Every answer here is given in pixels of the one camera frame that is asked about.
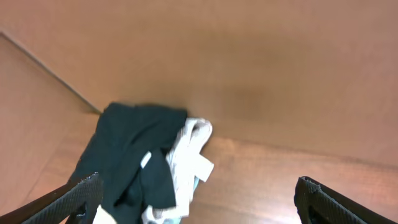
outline black cloth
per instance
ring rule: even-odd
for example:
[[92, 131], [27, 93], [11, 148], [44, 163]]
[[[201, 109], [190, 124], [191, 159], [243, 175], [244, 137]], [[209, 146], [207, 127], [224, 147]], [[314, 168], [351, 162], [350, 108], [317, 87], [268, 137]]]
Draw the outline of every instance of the black cloth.
[[[120, 223], [141, 223], [147, 205], [175, 206], [165, 155], [185, 125], [187, 112], [164, 106], [111, 103], [81, 155], [71, 180], [99, 172], [104, 180], [102, 207]], [[141, 169], [144, 155], [151, 159]]]

